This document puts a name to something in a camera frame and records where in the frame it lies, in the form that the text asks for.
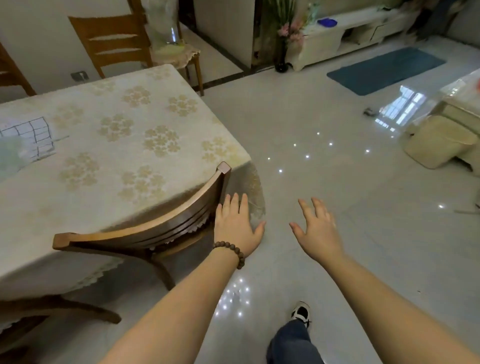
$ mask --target white wall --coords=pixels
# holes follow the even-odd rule
[[[470,0],[455,18],[448,36],[480,47],[480,1]]]
[[[126,0],[1,0],[0,42],[33,89],[42,94],[77,85],[72,72],[86,71],[90,80],[100,79],[68,16],[129,13]],[[139,62],[103,68],[107,77],[138,69]],[[0,87],[0,102],[25,96],[19,86]]]
[[[249,67],[255,0],[193,0],[197,28]]]

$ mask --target white tile floor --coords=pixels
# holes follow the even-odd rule
[[[326,76],[400,47],[393,39],[299,73],[265,71],[205,91],[204,102],[258,167],[268,224],[264,242],[232,278],[196,363],[264,363],[270,339],[299,299],[312,307],[312,341],[327,363],[380,362],[335,284],[288,227],[303,220],[292,208],[296,199],[311,195],[336,213],[351,255],[480,352],[479,217],[453,211],[473,210],[480,180],[455,163],[423,168],[401,150],[399,130],[362,115],[368,106],[396,99],[401,85],[433,95],[479,68],[480,50],[432,38],[420,48],[446,64],[366,97]],[[208,248],[196,245],[173,256],[167,265],[175,279]],[[48,321],[43,335],[33,333],[40,363],[98,362],[165,293],[150,267],[125,263],[76,294],[117,311],[123,321]]]
[[[181,30],[185,42],[200,50],[200,68],[202,70],[202,79],[204,83],[242,72],[242,70],[232,61],[224,57],[218,50],[213,48],[183,24],[181,25]],[[191,78],[189,83],[192,86],[198,85],[195,67],[191,65],[188,69]]]

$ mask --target chair backrest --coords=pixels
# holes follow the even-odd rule
[[[27,95],[36,95],[35,90],[18,69],[13,59],[7,53],[7,50],[0,43],[0,86],[16,85],[23,87]]]
[[[53,239],[56,250],[71,248],[111,247],[146,249],[170,243],[184,235],[199,233],[215,216],[230,176],[226,162],[218,165],[213,177],[189,200],[169,213],[152,221],[122,230],[93,234],[62,233]]]
[[[148,19],[145,13],[145,8],[142,5],[142,0],[127,0],[128,5],[130,6],[130,10],[132,14],[136,15],[143,24],[148,23]],[[179,34],[180,38],[180,43],[183,43],[183,35],[181,33],[181,28],[180,28],[180,20],[177,14],[177,32]]]
[[[114,63],[140,61],[146,62],[148,67],[153,67],[150,40],[137,16],[133,14],[107,18],[69,16],[69,19],[100,77],[105,78],[101,68]],[[130,37],[105,39],[119,35]],[[136,50],[105,53],[116,49]]]

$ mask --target grid drawing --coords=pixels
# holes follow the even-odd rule
[[[21,136],[28,140],[31,148],[29,158],[37,160],[52,152],[53,145],[50,127],[43,117],[1,129],[0,137]]]

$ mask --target blue bowl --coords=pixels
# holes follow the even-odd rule
[[[323,25],[325,28],[333,28],[338,24],[338,22],[335,19],[330,19],[330,18],[323,18],[323,19],[317,20],[317,23],[320,25]]]

